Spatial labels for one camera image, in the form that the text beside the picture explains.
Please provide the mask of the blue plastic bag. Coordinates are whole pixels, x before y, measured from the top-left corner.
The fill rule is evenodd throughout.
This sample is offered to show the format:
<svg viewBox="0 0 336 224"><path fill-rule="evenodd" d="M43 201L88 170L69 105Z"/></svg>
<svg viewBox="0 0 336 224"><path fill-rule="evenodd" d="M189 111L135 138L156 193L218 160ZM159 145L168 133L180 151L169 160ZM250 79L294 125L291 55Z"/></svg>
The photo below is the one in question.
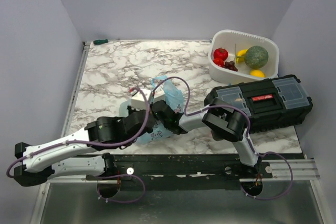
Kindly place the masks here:
<svg viewBox="0 0 336 224"><path fill-rule="evenodd" d="M176 119L183 114L184 98L182 91L171 80L165 81L156 89L151 109L150 118L156 120L153 130L139 136L137 143L148 144L168 138L174 132L181 133Z"/></svg>

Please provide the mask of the orange red fake pepper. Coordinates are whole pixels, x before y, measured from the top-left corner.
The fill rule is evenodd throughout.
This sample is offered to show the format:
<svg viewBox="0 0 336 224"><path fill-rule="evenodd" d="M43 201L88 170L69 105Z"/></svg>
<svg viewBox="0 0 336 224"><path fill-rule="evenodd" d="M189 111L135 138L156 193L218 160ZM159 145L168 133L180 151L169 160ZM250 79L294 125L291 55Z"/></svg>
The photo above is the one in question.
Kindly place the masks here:
<svg viewBox="0 0 336 224"><path fill-rule="evenodd" d="M215 58L213 63L221 68L224 67L224 61L221 58Z"/></svg>

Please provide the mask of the dark red fake fruit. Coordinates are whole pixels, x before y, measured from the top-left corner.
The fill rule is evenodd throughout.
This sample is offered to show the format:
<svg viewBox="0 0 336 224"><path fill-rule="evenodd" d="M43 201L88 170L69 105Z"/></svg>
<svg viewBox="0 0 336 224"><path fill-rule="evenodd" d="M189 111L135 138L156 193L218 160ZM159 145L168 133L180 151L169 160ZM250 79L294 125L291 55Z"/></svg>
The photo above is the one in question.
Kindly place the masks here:
<svg viewBox="0 0 336 224"><path fill-rule="evenodd" d="M225 61L223 67L225 69L228 69L228 70L231 70L231 71L235 71L235 72L238 71L238 69L235 67L235 63L233 61Z"/></svg>

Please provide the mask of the red fake tomato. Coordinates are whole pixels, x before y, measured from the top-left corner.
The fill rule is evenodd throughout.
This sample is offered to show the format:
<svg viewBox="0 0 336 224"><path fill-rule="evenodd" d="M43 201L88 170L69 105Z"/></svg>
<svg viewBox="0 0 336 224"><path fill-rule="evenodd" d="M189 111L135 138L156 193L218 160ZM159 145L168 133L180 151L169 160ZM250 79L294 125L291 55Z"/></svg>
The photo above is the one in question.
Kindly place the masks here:
<svg viewBox="0 0 336 224"><path fill-rule="evenodd" d="M228 58L228 51L225 48L217 48L215 49L213 53L214 59L221 59L223 61L226 61Z"/></svg>

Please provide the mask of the yellow fake banana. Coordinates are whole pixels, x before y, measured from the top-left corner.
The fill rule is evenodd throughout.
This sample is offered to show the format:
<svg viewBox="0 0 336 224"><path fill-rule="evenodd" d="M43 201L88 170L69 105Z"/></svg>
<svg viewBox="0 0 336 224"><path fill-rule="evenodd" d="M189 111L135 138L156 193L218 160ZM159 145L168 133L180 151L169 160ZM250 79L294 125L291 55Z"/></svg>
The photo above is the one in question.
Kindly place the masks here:
<svg viewBox="0 0 336 224"><path fill-rule="evenodd" d="M248 49L242 49L236 54L235 62L243 63L245 61L245 54Z"/></svg>

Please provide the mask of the yellow fake lemon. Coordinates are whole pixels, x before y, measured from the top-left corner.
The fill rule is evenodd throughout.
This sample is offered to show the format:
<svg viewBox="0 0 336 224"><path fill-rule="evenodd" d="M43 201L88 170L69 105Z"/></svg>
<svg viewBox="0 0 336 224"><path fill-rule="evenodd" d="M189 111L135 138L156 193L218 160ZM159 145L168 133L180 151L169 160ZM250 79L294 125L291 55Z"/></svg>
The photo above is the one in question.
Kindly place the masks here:
<svg viewBox="0 0 336 224"><path fill-rule="evenodd" d="M250 75L258 78L264 78L265 74L259 69L253 69L250 71Z"/></svg>

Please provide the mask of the green fake melon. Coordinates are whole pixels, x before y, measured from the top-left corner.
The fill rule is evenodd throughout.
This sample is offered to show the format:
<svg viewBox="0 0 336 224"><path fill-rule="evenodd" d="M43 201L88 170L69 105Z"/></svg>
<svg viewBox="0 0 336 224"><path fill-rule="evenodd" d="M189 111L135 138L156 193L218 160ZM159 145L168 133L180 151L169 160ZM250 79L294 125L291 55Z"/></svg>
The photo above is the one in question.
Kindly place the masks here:
<svg viewBox="0 0 336 224"><path fill-rule="evenodd" d="M244 56L245 64L252 69L264 67L269 59L268 51L262 46L250 47Z"/></svg>

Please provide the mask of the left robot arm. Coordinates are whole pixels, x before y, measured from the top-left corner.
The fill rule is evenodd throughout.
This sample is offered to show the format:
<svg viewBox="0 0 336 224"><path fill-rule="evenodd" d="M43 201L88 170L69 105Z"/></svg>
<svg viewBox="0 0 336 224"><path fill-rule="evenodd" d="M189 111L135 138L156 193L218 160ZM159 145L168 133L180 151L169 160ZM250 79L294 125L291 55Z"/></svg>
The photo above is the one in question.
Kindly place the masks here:
<svg viewBox="0 0 336 224"><path fill-rule="evenodd" d="M15 145L16 162L11 175L23 187L43 184L61 176L89 175L112 179L116 166L101 156L83 154L130 146L139 136L151 133L155 118L150 110L134 111L126 117L103 116L80 130L57 140L40 144Z"/></svg>

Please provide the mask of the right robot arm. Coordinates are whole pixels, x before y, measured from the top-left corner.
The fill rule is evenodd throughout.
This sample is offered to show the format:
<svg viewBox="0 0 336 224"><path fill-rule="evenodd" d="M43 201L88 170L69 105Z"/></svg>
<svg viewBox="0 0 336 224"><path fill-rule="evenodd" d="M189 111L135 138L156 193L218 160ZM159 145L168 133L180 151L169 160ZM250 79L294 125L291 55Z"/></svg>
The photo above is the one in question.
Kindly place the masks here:
<svg viewBox="0 0 336 224"><path fill-rule="evenodd" d="M153 103L151 110L164 128L175 135L208 127L214 140L233 144L246 177L259 174L261 158L250 139L250 119L241 109L214 98L209 105L189 115L175 112L164 101Z"/></svg>

